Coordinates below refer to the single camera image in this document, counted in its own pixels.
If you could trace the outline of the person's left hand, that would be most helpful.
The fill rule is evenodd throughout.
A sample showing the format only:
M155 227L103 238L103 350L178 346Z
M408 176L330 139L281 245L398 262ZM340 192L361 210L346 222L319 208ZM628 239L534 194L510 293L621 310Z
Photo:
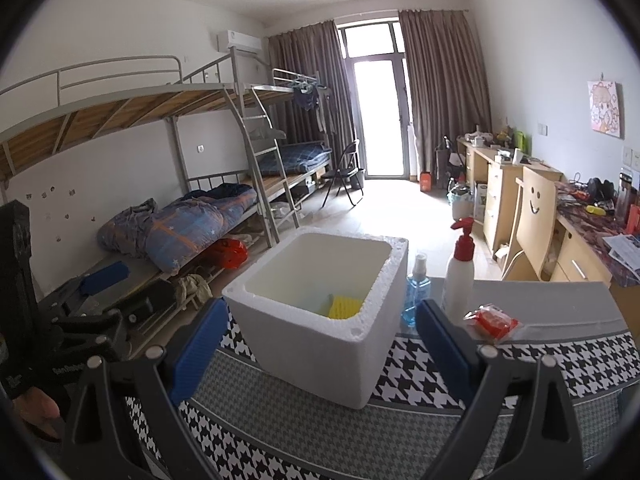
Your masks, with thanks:
M29 388L13 400L13 407L26 428L36 437L43 440L61 440L54 426L60 418L60 409L47 393L35 387Z

